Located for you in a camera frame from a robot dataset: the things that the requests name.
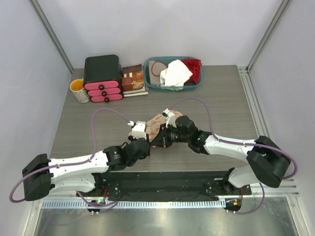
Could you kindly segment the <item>pink mesh laundry bag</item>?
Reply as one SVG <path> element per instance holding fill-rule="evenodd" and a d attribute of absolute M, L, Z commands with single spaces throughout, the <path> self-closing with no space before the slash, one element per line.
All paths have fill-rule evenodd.
<path fill-rule="evenodd" d="M 166 126 L 166 119 L 162 115 L 162 113 L 157 114 L 152 119 L 150 119 L 148 122 L 146 122 L 146 136 L 148 140 L 146 141 L 138 141 L 135 140 L 132 136 L 132 132 L 129 133 L 128 139 L 131 141 L 131 143 L 136 142 L 140 146 L 146 146 L 148 148 L 156 148 L 156 147 L 162 147 L 167 148 L 170 147 L 172 144 L 164 144 L 163 142 L 163 135 L 160 130 L 160 126 L 165 127 Z"/>

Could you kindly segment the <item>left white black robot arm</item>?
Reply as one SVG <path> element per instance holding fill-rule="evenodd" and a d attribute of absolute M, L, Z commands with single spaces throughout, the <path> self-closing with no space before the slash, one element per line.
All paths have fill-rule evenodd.
<path fill-rule="evenodd" d="M 100 196 L 105 184 L 100 174 L 131 167 L 150 154 L 150 143 L 144 139 L 110 146 L 95 155 L 67 159 L 36 156 L 23 170 L 24 199 L 35 201 L 50 193 L 79 191 Z"/>

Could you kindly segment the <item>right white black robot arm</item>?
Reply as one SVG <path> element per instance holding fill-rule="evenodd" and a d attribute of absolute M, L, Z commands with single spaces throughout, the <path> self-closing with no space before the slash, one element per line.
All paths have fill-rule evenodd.
<path fill-rule="evenodd" d="M 161 147 L 186 143 L 195 153 L 223 155 L 247 163 L 244 167 L 229 169 L 219 183 L 219 190 L 227 194 L 234 194 L 253 183 L 278 188 L 291 164 L 291 160 L 268 137 L 243 141 L 219 137 L 198 129 L 187 116 L 176 118 L 174 114 L 163 113 L 162 117 L 166 123 L 159 131 Z"/>

